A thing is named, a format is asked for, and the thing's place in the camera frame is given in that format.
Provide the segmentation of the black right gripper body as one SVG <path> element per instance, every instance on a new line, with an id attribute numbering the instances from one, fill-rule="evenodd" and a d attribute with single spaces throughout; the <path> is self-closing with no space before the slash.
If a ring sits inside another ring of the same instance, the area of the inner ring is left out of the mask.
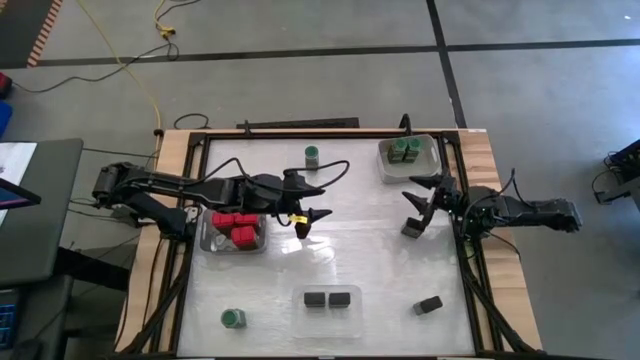
<path id="1" fill-rule="evenodd" d="M 438 210 L 461 217 L 464 212 L 465 195 L 458 189 L 457 180 L 450 175 L 438 175 L 432 203 Z"/>

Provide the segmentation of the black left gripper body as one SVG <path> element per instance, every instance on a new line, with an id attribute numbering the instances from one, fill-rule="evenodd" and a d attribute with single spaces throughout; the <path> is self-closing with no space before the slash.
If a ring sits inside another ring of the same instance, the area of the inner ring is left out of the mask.
<path id="1" fill-rule="evenodd" d="M 300 200 L 283 190 L 283 181 L 275 175 L 259 174 L 237 181 L 237 208 L 251 214 L 300 214 Z"/>

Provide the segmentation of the black flat bar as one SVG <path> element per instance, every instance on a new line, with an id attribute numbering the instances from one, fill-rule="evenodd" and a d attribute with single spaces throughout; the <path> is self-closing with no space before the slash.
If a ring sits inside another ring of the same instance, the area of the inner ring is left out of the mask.
<path id="1" fill-rule="evenodd" d="M 250 122 L 245 120 L 236 125 L 237 129 L 311 129 L 311 128 L 359 128 L 358 117 L 324 118 L 308 120 L 286 120 L 272 122 Z"/>

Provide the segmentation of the smoky grey plastic bin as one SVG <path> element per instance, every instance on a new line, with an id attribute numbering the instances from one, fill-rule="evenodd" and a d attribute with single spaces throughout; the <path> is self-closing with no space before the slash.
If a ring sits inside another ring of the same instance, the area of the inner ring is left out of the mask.
<path id="1" fill-rule="evenodd" d="M 233 228 L 218 231 L 211 225 L 211 216 L 216 212 L 213 210 L 205 210 L 203 215 L 201 216 L 198 226 L 199 226 L 199 244 L 200 248 L 203 251 L 210 252 L 218 255 L 231 255 L 231 254 L 241 254 L 241 253 L 259 253 L 266 249 L 267 246 L 267 238 L 266 238 L 266 216 L 260 216 L 260 224 L 256 230 L 256 234 L 258 235 L 258 248 L 255 250 L 241 251 L 236 248 L 231 241 L 231 230 Z"/>

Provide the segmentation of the white table cover sheet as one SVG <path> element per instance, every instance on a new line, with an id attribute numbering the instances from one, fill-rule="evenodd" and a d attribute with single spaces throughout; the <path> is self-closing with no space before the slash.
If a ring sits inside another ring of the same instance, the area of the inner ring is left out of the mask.
<path id="1" fill-rule="evenodd" d="M 402 195 L 412 183 L 385 184 L 374 139 L 317 141 L 322 169 L 306 178 L 326 192 L 303 204 L 333 213 L 306 239 L 275 220 L 266 249 L 191 261 L 178 352 L 184 357 L 309 355 L 469 355 L 473 340 L 449 217 L 435 214 L 423 235 L 401 233 L 415 209 Z M 291 296 L 302 285 L 356 285 L 362 291 L 358 338 L 296 338 Z M 443 306 L 417 316 L 412 306 L 439 296 Z M 225 309 L 246 314 L 225 328 Z"/>

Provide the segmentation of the clear plastic bin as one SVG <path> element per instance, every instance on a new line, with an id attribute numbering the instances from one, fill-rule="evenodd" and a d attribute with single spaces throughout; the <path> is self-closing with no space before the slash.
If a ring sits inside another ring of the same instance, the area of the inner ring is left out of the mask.
<path id="1" fill-rule="evenodd" d="M 324 307 L 307 308 L 304 292 L 325 292 Z M 330 308 L 331 292 L 349 292 L 351 304 L 347 308 Z M 356 285 L 302 285 L 291 296 L 291 331 L 296 338 L 358 338 L 363 332 L 362 291 Z"/>

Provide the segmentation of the grey desk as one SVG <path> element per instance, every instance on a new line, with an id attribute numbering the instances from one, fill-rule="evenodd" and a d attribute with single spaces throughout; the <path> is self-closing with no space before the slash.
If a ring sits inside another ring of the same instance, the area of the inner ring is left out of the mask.
<path id="1" fill-rule="evenodd" d="M 82 148 L 79 138 L 37 144 L 20 186 L 41 202 L 8 211 L 0 224 L 0 288 L 52 276 Z"/>

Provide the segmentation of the white paper sheet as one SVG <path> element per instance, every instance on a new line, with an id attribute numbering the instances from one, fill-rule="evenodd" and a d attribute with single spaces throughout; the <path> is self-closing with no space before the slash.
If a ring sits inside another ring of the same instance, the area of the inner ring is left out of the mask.
<path id="1" fill-rule="evenodd" d="M 19 185 L 36 148 L 35 142 L 0 143 L 0 179 Z"/>

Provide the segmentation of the tablet screen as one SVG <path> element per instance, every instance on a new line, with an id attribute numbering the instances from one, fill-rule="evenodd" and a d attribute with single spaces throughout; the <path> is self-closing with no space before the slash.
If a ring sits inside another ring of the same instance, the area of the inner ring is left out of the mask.
<path id="1" fill-rule="evenodd" d="M 0 210 L 39 205 L 41 197 L 0 178 Z"/>

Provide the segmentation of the blue object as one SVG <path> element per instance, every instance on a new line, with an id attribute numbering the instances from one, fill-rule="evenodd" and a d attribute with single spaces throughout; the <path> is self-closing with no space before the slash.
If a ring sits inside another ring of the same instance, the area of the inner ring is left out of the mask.
<path id="1" fill-rule="evenodd" d="M 5 101 L 0 100 L 0 139 L 4 136 L 12 116 L 13 107 Z"/>

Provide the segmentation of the backlit keyboard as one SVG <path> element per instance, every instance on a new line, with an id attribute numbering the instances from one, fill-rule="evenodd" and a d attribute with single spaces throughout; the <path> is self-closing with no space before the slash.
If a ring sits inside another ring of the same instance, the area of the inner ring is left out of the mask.
<path id="1" fill-rule="evenodd" d="M 0 290 L 0 350 L 13 347 L 17 336 L 21 300 L 21 291 L 17 288 Z"/>

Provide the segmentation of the dark mat with orange edge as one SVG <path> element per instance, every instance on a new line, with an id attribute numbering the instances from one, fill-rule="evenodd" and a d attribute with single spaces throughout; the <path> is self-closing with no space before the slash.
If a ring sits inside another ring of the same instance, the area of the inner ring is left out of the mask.
<path id="1" fill-rule="evenodd" d="M 36 67 L 64 0 L 0 0 L 0 69 Z"/>

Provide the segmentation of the black metal table frame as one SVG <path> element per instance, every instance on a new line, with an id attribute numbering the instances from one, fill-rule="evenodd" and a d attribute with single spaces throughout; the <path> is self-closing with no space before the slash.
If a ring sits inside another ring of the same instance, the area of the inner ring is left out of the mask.
<path id="1" fill-rule="evenodd" d="M 470 185 L 497 188 L 502 177 L 495 163 L 490 138 L 484 129 L 419 129 L 419 134 L 442 135 L 448 141 L 446 160 L 457 177 Z M 158 142 L 155 169 L 172 175 L 196 176 L 203 169 L 204 141 L 318 139 L 355 141 L 398 137 L 399 129 L 262 129 L 246 135 L 239 130 L 169 130 Z M 483 245 L 484 281 L 497 308 L 529 345 L 542 346 L 530 302 L 522 265 L 516 257 L 501 249 L 497 239 Z M 120 319 L 121 340 L 116 349 L 126 348 L 144 329 L 145 323 L 161 303 L 169 284 L 178 276 L 178 267 L 186 261 L 186 248 L 159 238 L 154 229 L 142 230 L 129 282 L 127 305 Z"/>

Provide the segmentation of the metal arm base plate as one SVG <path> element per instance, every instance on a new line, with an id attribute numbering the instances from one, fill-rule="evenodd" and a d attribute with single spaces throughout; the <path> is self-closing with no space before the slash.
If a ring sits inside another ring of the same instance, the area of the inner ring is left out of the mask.
<path id="1" fill-rule="evenodd" d="M 193 222 L 201 216 L 203 210 L 197 206 L 187 206 L 186 208 L 184 208 L 184 212 L 187 214 L 187 220 Z M 146 225 L 155 224 L 155 221 L 153 219 L 142 217 L 137 212 L 125 205 L 114 206 L 111 209 L 110 217 L 134 228 L 140 228 Z"/>

